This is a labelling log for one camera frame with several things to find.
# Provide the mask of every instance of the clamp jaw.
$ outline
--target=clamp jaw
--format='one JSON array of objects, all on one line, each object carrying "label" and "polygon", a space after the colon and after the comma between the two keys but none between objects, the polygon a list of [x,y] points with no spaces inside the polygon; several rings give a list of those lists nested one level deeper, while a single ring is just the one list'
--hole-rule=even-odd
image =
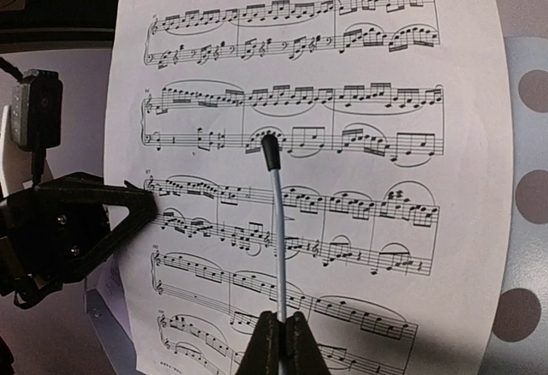
[{"label": "clamp jaw", "polygon": [[330,375],[301,312],[286,324],[274,312],[261,313],[236,375],[278,375],[280,360],[288,375]]},{"label": "clamp jaw", "polygon": [[[46,150],[61,143],[63,84],[30,70],[19,81],[0,124],[0,295],[15,292],[28,309],[65,283],[77,283],[152,221],[151,193],[75,173],[51,180]],[[32,180],[32,187],[25,182]],[[110,230],[104,205],[129,215]]]}]

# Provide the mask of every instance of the sheet music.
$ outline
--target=sheet music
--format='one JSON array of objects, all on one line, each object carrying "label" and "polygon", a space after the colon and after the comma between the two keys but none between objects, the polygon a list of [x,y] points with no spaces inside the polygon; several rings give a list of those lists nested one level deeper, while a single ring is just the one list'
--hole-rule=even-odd
[{"label": "sheet music", "polygon": [[276,310],[274,134],[289,313],[332,373],[477,373],[510,118],[495,0],[121,0],[106,181],[159,209],[118,258],[138,369],[235,374]]}]

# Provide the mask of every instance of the musical note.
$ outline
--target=musical note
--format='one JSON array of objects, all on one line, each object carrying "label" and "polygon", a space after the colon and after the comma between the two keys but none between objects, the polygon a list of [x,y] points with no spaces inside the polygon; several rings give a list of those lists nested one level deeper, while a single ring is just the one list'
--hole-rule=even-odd
[{"label": "musical note", "polygon": [[[315,88],[313,86],[290,85],[273,86],[272,89],[260,88],[251,92],[226,89],[224,93],[206,93],[165,87],[161,97],[149,95],[143,100],[146,113],[152,110],[165,113],[170,110],[196,108],[245,108],[270,107],[283,108],[298,105],[335,105],[345,111],[360,114],[360,108],[368,107],[369,115],[375,114],[373,108],[384,106],[399,110],[406,108],[419,109],[423,106],[443,105],[444,91],[436,88],[396,88],[390,83],[372,83],[364,85],[347,85],[341,88]],[[386,110],[378,110],[385,115]]]},{"label": "musical note", "polygon": [[[176,231],[183,233],[188,238],[196,235],[203,237],[217,237],[221,242],[228,242],[232,247],[241,251],[250,251],[252,245],[264,249],[276,246],[275,236],[268,230],[264,230],[262,224],[250,223],[248,228],[229,225],[226,223],[213,223],[205,221],[196,223],[184,217],[174,216],[173,212],[158,214],[152,223],[160,226],[169,226]],[[385,268],[387,271],[403,272],[405,274],[430,275],[432,260],[412,257],[406,253],[386,253],[366,248],[353,247],[350,242],[329,242],[323,243],[305,237],[286,237],[287,251],[297,251],[300,254],[311,255],[313,258],[322,259],[324,267],[331,263],[340,261],[351,265],[373,266],[375,270]],[[219,283],[220,277],[212,275],[209,270],[202,271],[200,277]]]},{"label": "musical note", "polygon": [[404,369],[381,364],[375,360],[368,360],[356,354],[348,352],[347,348],[338,348],[319,343],[318,348],[324,359],[339,365],[344,364],[348,371],[358,371],[370,375],[403,375]]},{"label": "musical note", "polygon": [[[390,153],[395,162],[400,155],[405,156],[439,156],[444,154],[444,140],[435,134],[398,132],[396,137],[383,137],[366,134],[364,129],[344,129],[340,134],[326,134],[323,127],[293,127],[292,134],[285,136],[274,134],[279,139],[281,151],[287,152],[296,158],[298,152],[361,152],[385,157]],[[195,134],[144,134],[143,145],[155,146],[160,151],[164,146],[196,148],[205,152],[212,152],[224,148],[239,148],[246,154],[261,151],[260,141],[268,131],[260,130],[253,134],[227,134],[197,128]]]},{"label": "musical note", "polygon": [[192,10],[183,15],[170,15],[163,20],[156,20],[151,25],[153,34],[158,32],[176,33],[180,29],[202,27],[219,23],[235,23],[243,27],[254,25],[283,25],[294,19],[312,19],[319,15],[335,12],[339,16],[356,13],[358,10],[375,11],[386,8],[388,13],[405,8],[423,8],[434,4],[435,0],[327,0],[311,3],[292,3],[289,0],[274,0],[270,4],[248,5],[241,9],[211,9],[206,11]]},{"label": "musical note", "polygon": [[[187,262],[184,259],[184,256],[183,259],[180,259],[178,256],[166,254],[166,259],[160,259],[161,264],[164,266],[176,268],[181,271],[188,271],[197,277],[200,277],[200,271],[202,271],[205,266],[200,262]],[[266,298],[271,301],[276,301],[277,299],[275,283],[268,283],[257,277],[250,279],[251,277],[247,277],[239,272],[224,271],[213,266],[208,266],[208,269],[215,271],[217,277],[221,277],[222,283],[250,289],[255,293],[266,295]],[[221,301],[211,300],[204,296],[196,297],[189,293],[189,291],[178,289],[167,284],[164,285],[164,292],[169,295],[180,296],[183,299],[199,303],[205,307],[214,305],[220,307],[223,305]],[[383,317],[373,312],[361,311],[347,305],[346,301],[340,301],[337,304],[334,304],[329,300],[303,295],[293,289],[288,289],[288,306],[294,307],[295,303],[297,303],[301,310],[310,310],[314,313],[355,324],[365,332],[370,332],[390,339],[414,339],[417,331],[417,325],[415,324],[410,324],[398,318]],[[252,321],[256,322],[257,320],[256,317],[250,316],[237,308],[231,309],[231,307],[229,307],[228,313],[231,316],[231,324],[247,324]]]},{"label": "musical note", "polygon": [[213,48],[216,49],[214,61],[238,57],[243,61],[247,61],[256,56],[276,55],[286,55],[289,60],[296,61],[305,52],[338,50],[340,54],[343,54],[351,48],[382,46],[387,46],[389,52],[394,52],[406,50],[412,45],[434,47],[439,44],[439,34],[434,27],[410,26],[395,33],[385,32],[380,27],[368,27],[365,29],[356,28],[342,35],[313,36],[310,39],[307,36],[283,41],[273,38],[264,40],[254,38],[242,44],[227,45],[222,42],[186,50],[164,51],[162,53],[147,52],[145,61],[146,65],[158,65],[159,69],[177,63],[193,62],[204,65],[211,59]]},{"label": "musical note", "polygon": [[212,364],[197,348],[180,345],[178,343],[170,342],[167,338],[164,341],[164,345],[167,349],[172,350],[175,354],[183,354],[188,358],[196,361],[203,366],[207,371],[213,375],[226,375],[218,366]]},{"label": "musical note", "polygon": [[236,352],[234,349],[232,349],[226,342],[223,342],[222,340],[218,339],[213,334],[207,332],[206,330],[202,330],[200,327],[196,326],[196,324],[187,324],[185,321],[185,318],[179,315],[176,315],[173,318],[170,318],[169,320],[166,320],[165,317],[163,317],[163,325],[165,327],[176,329],[182,333],[189,334],[190,336],[194,336],[197,339],[200,339],[210,347],[215,353],[222,355],[225,358],[229,358],[230,360],[234,361],[236,364],[241,363],[241,359],[243,358],[243,354]]},{"label": "musical note", "polygon": [[[269,189],[256,187],[237,187],[218,185],[209,182],[183,181],[177,179],[147,179],[144,189],[158,194],[200,195],[208,199],[218,199],[221,204],[239,205],[240,203],[272,205],[273,195]],[[360,199],[349,193],[322,195],[303,193],[302,188],[290,187],[282,191],[283,205],[297,208],[306,214],[330,212],[348,214],[355,220],[368,221],[370,218],[382,217],[392,220],[412,222],[414,226],[426,227],[438,223],[439,207],[433,204],[413,202],[399,193],[390,193],[388,199]],[[174,210],[163,214],[173,217]]]}]

